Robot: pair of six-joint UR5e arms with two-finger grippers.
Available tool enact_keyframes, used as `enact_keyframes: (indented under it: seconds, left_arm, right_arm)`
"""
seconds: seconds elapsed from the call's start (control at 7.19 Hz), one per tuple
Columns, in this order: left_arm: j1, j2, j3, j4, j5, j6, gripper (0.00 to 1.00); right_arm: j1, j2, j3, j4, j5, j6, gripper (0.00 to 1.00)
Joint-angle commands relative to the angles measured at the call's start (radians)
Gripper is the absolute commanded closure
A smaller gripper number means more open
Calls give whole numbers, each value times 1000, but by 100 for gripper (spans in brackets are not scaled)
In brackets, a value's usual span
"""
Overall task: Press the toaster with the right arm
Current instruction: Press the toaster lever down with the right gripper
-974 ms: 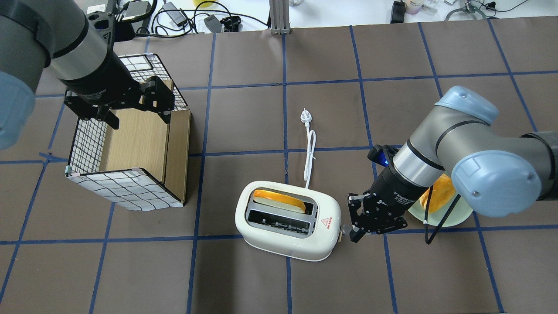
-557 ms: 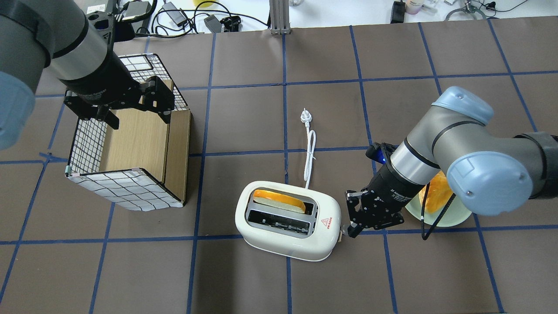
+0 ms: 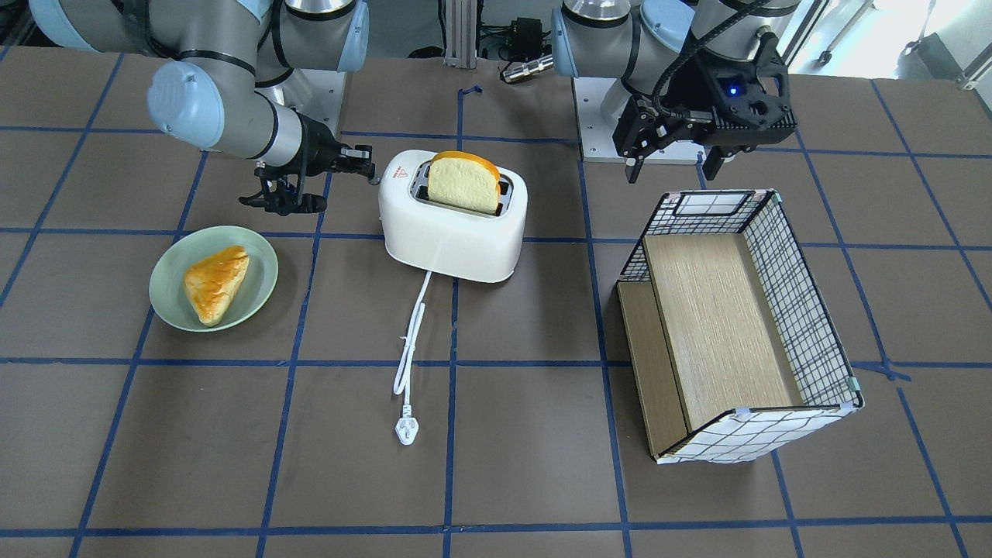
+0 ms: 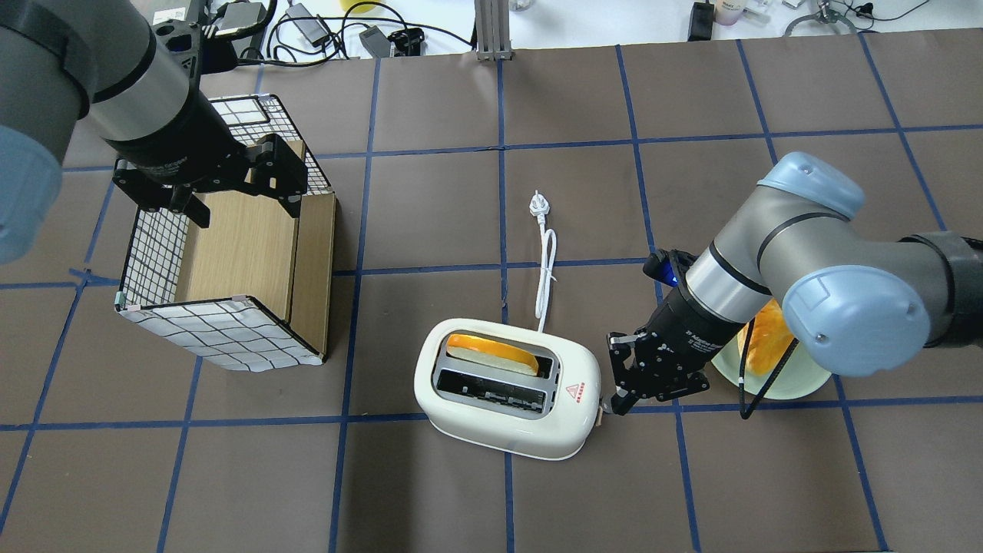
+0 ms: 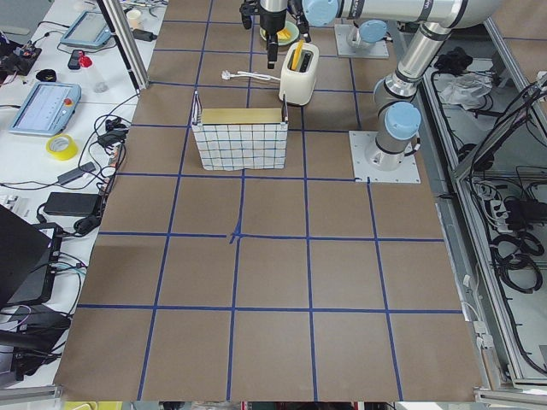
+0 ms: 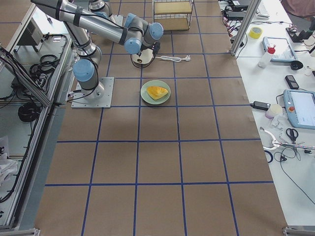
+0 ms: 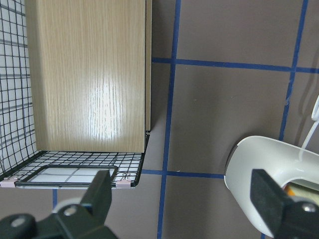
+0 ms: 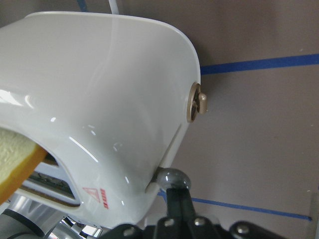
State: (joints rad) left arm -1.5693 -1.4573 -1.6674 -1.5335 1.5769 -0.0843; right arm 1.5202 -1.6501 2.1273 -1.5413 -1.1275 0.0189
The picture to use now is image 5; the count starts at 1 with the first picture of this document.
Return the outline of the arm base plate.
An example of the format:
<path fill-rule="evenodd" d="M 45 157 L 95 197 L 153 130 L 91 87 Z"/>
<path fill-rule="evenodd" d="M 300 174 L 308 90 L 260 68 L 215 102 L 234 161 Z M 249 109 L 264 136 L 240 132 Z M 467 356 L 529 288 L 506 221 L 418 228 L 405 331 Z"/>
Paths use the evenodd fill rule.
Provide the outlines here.
<path fill-rule="evenodd" d="M 335 39 L 339 57 L 387 59 L 386 23 L 368 20 L 361 25 L 336 24 Z"/>
<path fill-rule="evenodd" d="M 413 146 L 388 154 L 376 144 L 377 132 L 350 131 L 350 150 L 354 180 L 362 183 L 419 184 L 421 182 Z"/>

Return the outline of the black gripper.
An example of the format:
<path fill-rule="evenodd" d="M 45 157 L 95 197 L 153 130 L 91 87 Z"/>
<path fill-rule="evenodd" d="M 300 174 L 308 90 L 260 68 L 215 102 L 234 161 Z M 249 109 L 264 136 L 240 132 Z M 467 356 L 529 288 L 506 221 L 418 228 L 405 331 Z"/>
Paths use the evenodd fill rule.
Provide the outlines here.
<path fill-rule="evenodd" d="M 311 41 L 309 22 L 305 16 L 302 0 L 290 0 L 290 15 L 294 18 L 305 42 Z M 278 56 L 278 32 L 285 27 L 285 12 L 262 12 L 260 26 L 266 33 L 268 69 L 274 69 Z"/>
<path fill-rule="evenodd" d="M 262 12 L 290 13 L 290 0 L 244 0 L 239 7 L 241 21 L 245 29 L 251 29 L 253 16 Z"/>

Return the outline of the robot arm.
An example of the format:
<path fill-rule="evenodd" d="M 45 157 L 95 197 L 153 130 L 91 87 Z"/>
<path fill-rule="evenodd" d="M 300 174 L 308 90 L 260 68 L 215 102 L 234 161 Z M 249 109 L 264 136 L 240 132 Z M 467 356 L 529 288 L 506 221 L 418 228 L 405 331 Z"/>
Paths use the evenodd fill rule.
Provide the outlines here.
<path fill-rule="evenodd" d="M 417 22 L 406 53 L 393 73 L 376 86 L 379 131 L 365 149 L 368 163 L 380 171 L 394 171 L 407 155 L 406 148 L 421 124 L 421 114 L 412 104 L 424 72 L 444 41 L 457 28 L 475 26 L 498 9 L 496 0 L 450 1 L 244 1 L 239 7 L 242 23 L 250 28 L 251 18 L 259 18 L 266 34 L 268 65 L 277 61 L 277 33 L 292 15 L 304 38 L 312 26 L 326 26 L 336 18 Z"/>
<path fill-rule="evenodd" d="M 279 51 L 279 33 L 285 30 L 286 16 L 295 20 L 297 36 L 287 52 L 282 68 L 291 72 L 304 72 L 317 63 L 319 49 L 311 43 L 309 29 L 312 26 L 327 26 L 338 18 L 353 20 L 351 25 L 342 25 L 346 45 L 354 54 L 373 48 L 385 39 L 387 25 L 382 20 L 358 20 L 363 15 L 363 1 L 260 1 L 257 5 L 241 6 L 240 14 L 245 28 L 250 28 L 251 16 L 259 17 L 268 54 L 268 68 L 273 69 Z"/>

